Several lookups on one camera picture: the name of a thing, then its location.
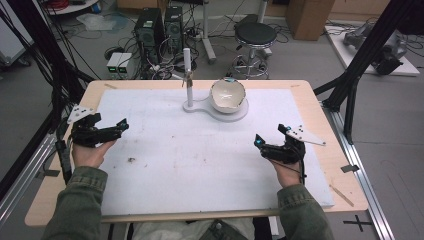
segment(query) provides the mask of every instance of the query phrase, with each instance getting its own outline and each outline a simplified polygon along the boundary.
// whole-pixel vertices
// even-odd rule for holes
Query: computer tower
[[[184,48],[183,9],[182,7],[167,7],[165,12],[165,33],[168,37],[168,52],[179,53]]]
[[[165,30],[160,9],[142,9],[134,32],[144,64],[147,57],[152,64],[161,63],[165,51]]]

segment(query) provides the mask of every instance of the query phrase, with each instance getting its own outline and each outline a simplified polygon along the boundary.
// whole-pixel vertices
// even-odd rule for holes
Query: bowl
[[[209,100],[212,106],[222,113],[235,113],[246,97],[243,84],[234,78],[224,78],[216,81],[210,91]]]

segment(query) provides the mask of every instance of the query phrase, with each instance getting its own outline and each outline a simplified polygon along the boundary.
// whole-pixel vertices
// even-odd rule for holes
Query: green jacket sleeve
[[[324,211],[305,186],[283,188],[277,195],[281,225],[287,239],[334,239]]]
[[[42,239],[99,239],[106,180],[107,173],[102,170],[76,168],[65,190],[59,193]]]

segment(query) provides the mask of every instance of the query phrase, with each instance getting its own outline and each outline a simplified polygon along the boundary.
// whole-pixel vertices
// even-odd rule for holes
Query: floor
[[[113,13],[115,8],[111,4],[105,9],[103,13],[107,15]],[[64,28],[77,31],[70,41],[94,72],[101,79],[108,79],[104,52],[116,46],[120,39],[130,36],[134,23],[117,17],[117,29],[87,32],[83,31],[83,26],[75,26],[78,23],[76,16],[70,14],[61,19]],[[228,18],[214,18],[210,21],[210,29],[223,21],[228,21]],[[265,21],[286,26],[281,18],[266,18]],[[225,28],[225,25],[222,24],[219,29]],[[227,31],[225,34],[231,35],[232,32]],[[271,47],[273,55],[268,60],[271,79],[304,79],[316,88],[343,73],[343,65],[327,36],[321,36],[318,41],[297,41],[289,34],[285,34],[285,37],[289,40],[287,43],[276,43]],[[279,40],[284,41],[285,37],[279,35]],[[203,46],[197,44],[200,56],[194,79],[218,79],[225,76],[238,54],[233,38],[214,37],[211,43],[218,60],[209,65]],[[239,50],[241,53],[246,51],[244,48]],[[423,49],[416,51],[424,54]],[[406,57],[415,67],[421,67],[418,68],[421,72],[419,76],[362,76],[357,93],[353,140],[394,237],[418,240],[424,239],[424,188],[421,186],[424,181],[424,61],[411,52]],[[92,74],[81,59],[77,58],[77,62],[82,71]],[[30,67],[15,65],[0,72],[0,129],[3,133],[0,138],[1,177],[50,111],[50,93],[51,88],[34,64]],[[324,100],[328,95],[321,94],[318,99]],[[27,227],[24,223],[25,214],[40,183],[40,179],[33,180],[0,229],[0,239],[41,237],[42,228]],[[371,221],[367,212],[332,213],[328,214],[328,218],[336,239],[378,239],[373,226],[366,224]],[[363,224],[347,222],[357,219]],[[101,239],[107,238],[108,229],[109,225],[102,226]],[[123,239],[124,230],[125,225],[117,225],[113,239]]]

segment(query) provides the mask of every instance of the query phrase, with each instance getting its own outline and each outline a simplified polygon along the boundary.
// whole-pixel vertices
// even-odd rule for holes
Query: black tape
[[[342,171],[343,171],[344,173],[347,173],[347,172],[350,172],[350,171],[352,171],[352,172],[356,172],[356,171],[358,171],[358,170],[359,170],[359,167],[358,167],[358,166],[356,166],[356,165],[346,165],[346,166],[344,166],[344,167],[341,167],[340,169],[342,169]]]
[[[359,221],[358,215],[355,215],[355,218],[356,218],[356,221],[343,221],[343,223],[344,224],[355,224],[355,225],[358,225],[359,230],[361,232],[364,231],[364,229],[362,228],[362,225],[369,225],[369,226],[374,225],[372,222],[361,222],[361,221]]]
[[[46,170],[44,171],[44,176],[57,177],[59,176],[59,173],[60,173],[59,170]]]

